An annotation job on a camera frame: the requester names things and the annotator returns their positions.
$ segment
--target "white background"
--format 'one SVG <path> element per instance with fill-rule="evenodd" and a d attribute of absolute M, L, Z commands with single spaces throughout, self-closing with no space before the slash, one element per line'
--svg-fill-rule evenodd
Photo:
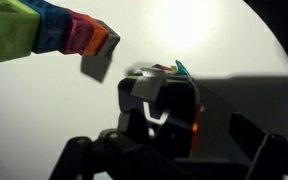
<path fill-rule="evenodd" d="M 117 85 L 132 67 L 173 65 L 179 59 L 201 81 L 288 77 L 282 47 L 241 0 L 50 2 L 103 20 L 121 42 L 110 64 L 84 58 L 95 75 L 107 69 L 103 82 L 81 72 L 79 55 L 32 54 L 0 63 L 0 179 L 47 179 L 67 140 L 80 135 L 96 139 L 101 130 L 116 127 Z M 256 85 L 214 91 L 249 116 L 266 112 L 268 117 L 288 108 L 288 83 L 283 83 L 264 94 Z M 280 87 L 284 91 L 271 97 Z M 249 89 L 258 95 L 249 96 Z M 282 114 L 287 119 L 288 111 Z"/>

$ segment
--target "black plastic part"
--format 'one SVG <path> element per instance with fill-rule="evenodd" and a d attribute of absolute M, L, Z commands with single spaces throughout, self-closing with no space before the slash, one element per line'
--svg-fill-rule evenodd
<path fill-rule="evenodd" d="M 265 137 L 261 129 L 239 113 L 232 114 L 229 133 L 250 160 L 255 157 Z"/>
<path fill-rule="evenodd" d="M 104 137 L 99 137 L 93 142 L 92 152 L 89 153 L 93 154 L 92 161 L 95 173 L 108 171 L 114 168 L 120 161 L 115 155 L 113 148 L 109 144 L 106 144 Z"/>
<path fill-rule="evenodd" d="M 128 169 L 128 179 L 140 180 L 193 180 L 192 175 L 162 157 L 147 145 L 138 145 L 129 149 L 124 155 Z"/>
<path fill-rule="evenodd" d="M 135 143 L 149 142 L 146 118 L 138 109 L 122 112 L 117 129 Z"/>
<path fill-rule="evenodd" d="M 81 174 L 83 179 L 93 179 L 91 154 L 92 141 L 88 137 L 69 140 L 54 168 L 50 180 L 76 180 Z"/>
<path fill-rule="evenodd" d="M 192 127 L 193 123 L 183 122 L 175 117 L 169 119 L 150 145 L 170 160 L 177 157 L 189 157 Z"/>
<path fill-rule="evenodd" d="M 136 144 L 122 133 L 116 131 L 111 132 L 105 137 L 106 144 L 110 144 L 117 152 L 124 153 L 128 148 L 135 146 Z"/>
<path fill-rule="evenodd" d="M 123 79 L 118 85 L 121 112 L 138 109 L 144 114 L 144 99 L 131 95 L 136 79 Z M 195 89 L 189 83 L 169 83 L 161 87 L 155 102 L 148 102 L 153 117 L 161 115 L 165 109 L 174 111 L 173 116 L 181 121 L 193 122 L 195 112 Z"/>
<path fill-rule="evenodd" d="M 277 135 L 266 135 L 258 149 L 246 180 L 281 180 L 283 166 L 285 165 L 284 154 L 287 153 L 288 142 Z"/>
<path fill-rule="evenodd" d="M 248 167 L 219 160 L 200 161 L 199 159 L 176 159 L 175 164 L 193 175 L 196 179 L 242 180 L 245 178 Z"/>

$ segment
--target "red cube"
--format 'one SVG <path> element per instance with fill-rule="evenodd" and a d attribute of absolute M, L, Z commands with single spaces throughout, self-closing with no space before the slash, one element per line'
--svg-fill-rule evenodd
<path fill-rule="evenodd" d="M 64 46 L 60 49 L 62 54 L 83 53 L 92 37 L 94 25 L 81 18 L 76 12 L 62 8 L 71 14 L 71 26 L 66 35 Z"/>

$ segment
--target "building block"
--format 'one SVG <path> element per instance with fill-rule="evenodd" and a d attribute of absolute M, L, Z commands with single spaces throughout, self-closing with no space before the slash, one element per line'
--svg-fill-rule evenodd
<path fill-rule="evenodd" d="M 62 54 L 83 53 L 93 35 L 94 24 L 86 21 L 78 13 L 70 9 L 62 9 L 70 13 L 72 18 L 66 35 L 66 41 L 60 52 Z"/>
<path fill-rule="evenodd" d="M 32 51 L 46 53 L 64 47 L 71 15 L 43 0 L 20 0 L 41 16 Z"/>
<path fill-rule="evenodd" d="M 91 37 L 85 51 L 81 53 L 83 56 L 96 55 L 108 37 L 108 30 L 106 30 L 100 23 L 88 15 L 80 14 L 82 18 L 86 19 L 90 23 L 94 24 Z"/>
<path fill-rule="evenodd" d="M 106 39 L 105 43 L 103 44 L 100 51 L 96 54 L 97 56 L 110 56 L 117 46 L 117 44 L 120 42 L 120 36 L 116 34 L 116 32 L 113 31 L 107 24 L 105 24 L 103 21 L 96 19 L 98 23 L 100 23 L 106 30 L 108 30 L 108 38 Z"/>
<path fill-rule="evenodd" d="M 31 54 L 39 19 L 17 0 L 0 0 L 0 62 Z"/>

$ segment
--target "blue cube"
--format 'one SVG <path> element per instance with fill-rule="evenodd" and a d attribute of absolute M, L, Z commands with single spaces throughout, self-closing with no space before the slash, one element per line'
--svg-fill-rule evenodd
<path fill-rule="evenodd" d="M 39 54 L 63 48 L 71 26 L 71 15 L 43 0 L 20 1 L 41 16 L 32 51 Z"/>

